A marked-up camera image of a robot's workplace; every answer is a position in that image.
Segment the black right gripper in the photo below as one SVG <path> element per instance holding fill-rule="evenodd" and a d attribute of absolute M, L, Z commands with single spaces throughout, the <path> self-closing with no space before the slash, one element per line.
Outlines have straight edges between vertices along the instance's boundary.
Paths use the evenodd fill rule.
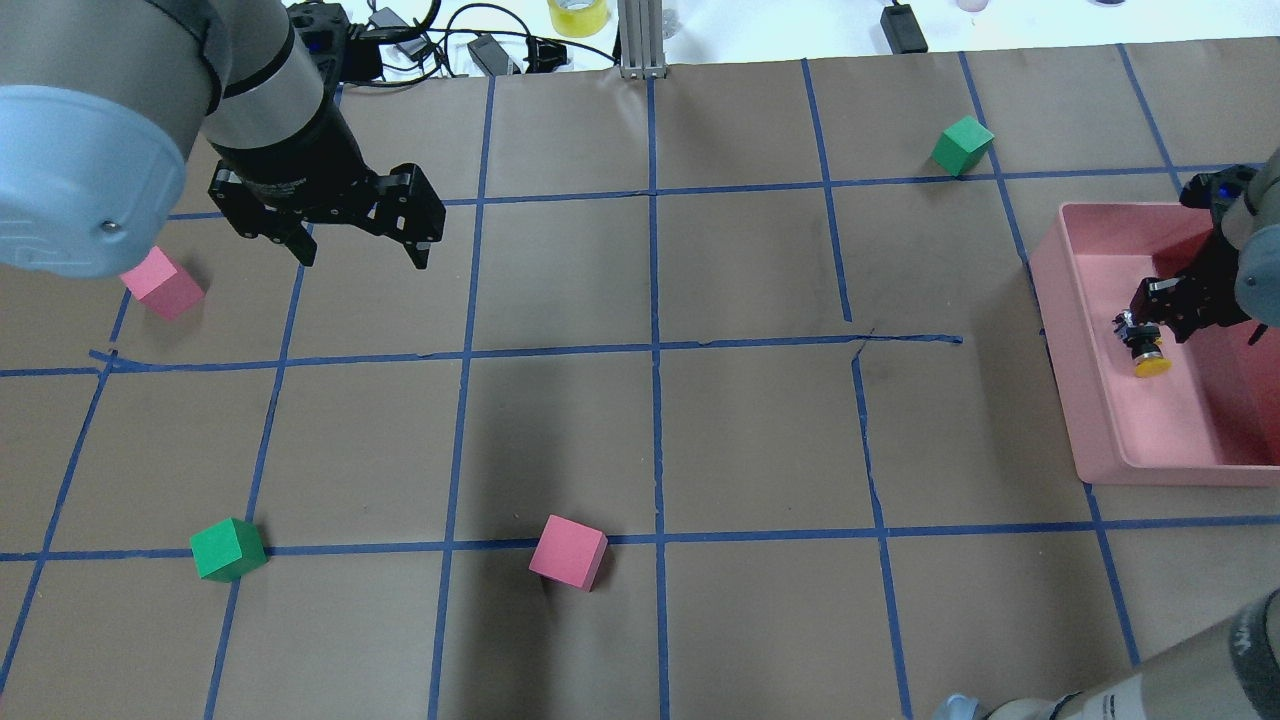
<path fill-rule="evenodd" d="M 1132 300 L 1139 324 L 1167 327 L 1178 343 L 1210 327 L 1248 322 L 1235 296 L 1239 251 L 1225 240 L 1207 240 L 1188 265 L 1169 278 L 1144 278 Z"/>

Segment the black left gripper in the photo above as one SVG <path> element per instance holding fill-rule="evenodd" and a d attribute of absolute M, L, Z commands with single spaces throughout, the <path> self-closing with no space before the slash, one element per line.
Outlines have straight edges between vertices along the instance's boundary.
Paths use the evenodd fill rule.
<path fill-rule="evenodd" d="M 228 164 L 219 163 L 207 193 L 237 233 L 244 237 L 285 238 L 285 247 L 301 266 L 314 266 L 317 245 L 308 232 L 293 232 L 305 223 L 353 225 L 403 243 L 417 270 L 429 264 L 433 243 L 445 232 L 445 205 L 422 169 L 412 163 L 393 167 L 388 176 L 367 170 L 335 190 L 312 190 L 302 183 L 283 184 L 284 196 L 270 197 Z"/>

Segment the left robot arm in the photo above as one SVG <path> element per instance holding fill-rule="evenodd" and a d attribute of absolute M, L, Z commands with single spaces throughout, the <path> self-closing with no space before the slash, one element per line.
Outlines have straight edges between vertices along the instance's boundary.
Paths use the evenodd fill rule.
<path fill-rule="evenodd" d="M 412 163 L 371 169 L 335 99 L 375 79 L 399 36 L 335 3 L 5 1 L 3 263 L 133 269 L 205 138 L 219 156 L 209 196 L 238 234 L 311 266 L 308 225 L 353 225 L 425 268 L 444 204 Z"/>

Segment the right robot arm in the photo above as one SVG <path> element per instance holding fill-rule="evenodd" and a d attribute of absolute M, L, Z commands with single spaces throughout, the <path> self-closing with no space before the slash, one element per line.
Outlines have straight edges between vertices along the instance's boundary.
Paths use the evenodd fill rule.
<path fill-rule="evenodd" d="M 1211 231 L 1169 278 L 1144 278 L 1130 302 L 1138 324 L 1170 328 L 1179 343 L 1197 331 L 1279 323 L 1279 154 L 1261 167 L 1199 173 L 1179 202 L 1210 213 Z"/>

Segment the green cube near left arm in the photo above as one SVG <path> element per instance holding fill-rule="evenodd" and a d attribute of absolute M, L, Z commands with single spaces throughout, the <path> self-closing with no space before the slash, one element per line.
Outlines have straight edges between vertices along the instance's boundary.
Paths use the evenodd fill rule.
<path fill-rule="evenodd" d="M 268 564 L 260 529 L 238 518 L 227 518 L 189 537 L 189 550 L 200 579 L 232 583 Z"/>

